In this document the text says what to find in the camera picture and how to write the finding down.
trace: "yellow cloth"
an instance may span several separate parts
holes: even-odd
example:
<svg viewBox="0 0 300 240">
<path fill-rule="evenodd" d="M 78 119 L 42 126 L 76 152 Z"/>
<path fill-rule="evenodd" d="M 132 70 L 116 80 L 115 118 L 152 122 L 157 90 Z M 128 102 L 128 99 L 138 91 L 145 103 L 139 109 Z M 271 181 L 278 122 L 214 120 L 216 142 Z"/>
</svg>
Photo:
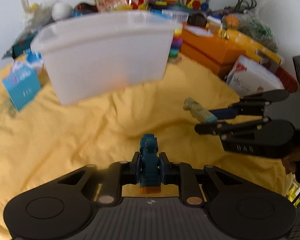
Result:
<svg viewBox="0 0 300 240">
<path fill-rule="evenodd" d="M 280 160 L 224 152 L 218 136 L 194 132 L 196 120 L 183 110 L 185 98 L 215 109 L 238 101 L 238 96 L 186 57 L 177 65 L 168 64 L 160 81 L 72 106 L 60 106 L 48 82 L 20 113 L 1 82 L 9 71 L 9 66 L 0 71 L 0 239 L 10 237 L 2 212 L 12 197 L 89 163 L 106 168 L 131 160 L 144 133 L 156 135 L 159 151 L 170 161 L 198 169 L 213 164 L 283 195 L 289 189 L 291 178 Z M 246 120 L 241 116 L 235 121 Z M 138 195 L 138 189 L 125 187 L 127 194 Z"/>
</svg>

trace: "ribbed surface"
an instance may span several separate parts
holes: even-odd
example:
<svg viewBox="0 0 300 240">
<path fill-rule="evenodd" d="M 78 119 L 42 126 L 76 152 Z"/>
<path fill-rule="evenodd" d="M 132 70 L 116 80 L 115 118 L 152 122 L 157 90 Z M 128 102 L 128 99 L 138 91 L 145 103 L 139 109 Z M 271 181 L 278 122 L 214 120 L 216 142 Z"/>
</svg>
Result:
<svg viewBox="0 0 300 240">
<path fill-rule="evenodd" d="M 186 207 L 174 197 L 124 198 L 119 206 L 99 210 L 87 228 L 69 239 L 231 240 L 233 238 L 218 231 L 203 210 Z"/>
</svg>

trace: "human hand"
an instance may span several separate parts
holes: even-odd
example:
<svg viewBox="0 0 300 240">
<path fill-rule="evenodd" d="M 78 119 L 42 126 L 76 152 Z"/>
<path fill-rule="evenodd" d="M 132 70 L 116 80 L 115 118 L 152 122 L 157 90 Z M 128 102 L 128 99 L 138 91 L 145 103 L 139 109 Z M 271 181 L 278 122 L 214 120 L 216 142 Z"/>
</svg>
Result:
<svg viewBox="0 0 300 240">
<path fill-rule="evenodd" d="M 295 174 L 297 163 L 300 161 L 300 146 L 293 149 L 293 152 L 281 159 L 282 165 L 285 167 L 286 174 Z"/>
</svg>

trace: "beige toy figure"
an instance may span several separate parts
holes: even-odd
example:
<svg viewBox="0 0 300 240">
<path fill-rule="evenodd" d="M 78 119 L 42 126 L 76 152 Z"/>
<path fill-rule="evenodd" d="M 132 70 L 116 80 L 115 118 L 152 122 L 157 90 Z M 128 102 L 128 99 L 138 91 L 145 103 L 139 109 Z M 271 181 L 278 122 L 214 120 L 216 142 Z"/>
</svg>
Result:
<svg viewBox="0 0 300 240">
<path fill-rule="evenodd" d="M 207 109 L 203 108 L 198 102 L 192 98 L 187 98 L 183 105 L 183 110 L 190 111 L 192 117 L 197 119 L 200 123 L 216 122 L 218 119 Z"/>
</svg>

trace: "white package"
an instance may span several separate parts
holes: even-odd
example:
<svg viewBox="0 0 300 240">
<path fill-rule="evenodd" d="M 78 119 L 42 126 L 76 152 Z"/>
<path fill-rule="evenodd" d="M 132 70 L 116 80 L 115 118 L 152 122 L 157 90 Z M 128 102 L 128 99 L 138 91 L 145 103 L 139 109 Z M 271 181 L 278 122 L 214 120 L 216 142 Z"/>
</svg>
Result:
<svg viewBox="0 0 300 240">
<path fill-rule="evenodd" d="M 173 34 L 182 25 L 147 11 L 58 21 L 31 43 L 41 53 L 62 105 L 162 78 Z"/>
<path fill-rule="evenodd" d="M 284 89 L 280 79 L 259 63 L 240 56 L 230 71 L 227 84 L 239 96 Z"/>
</svg>

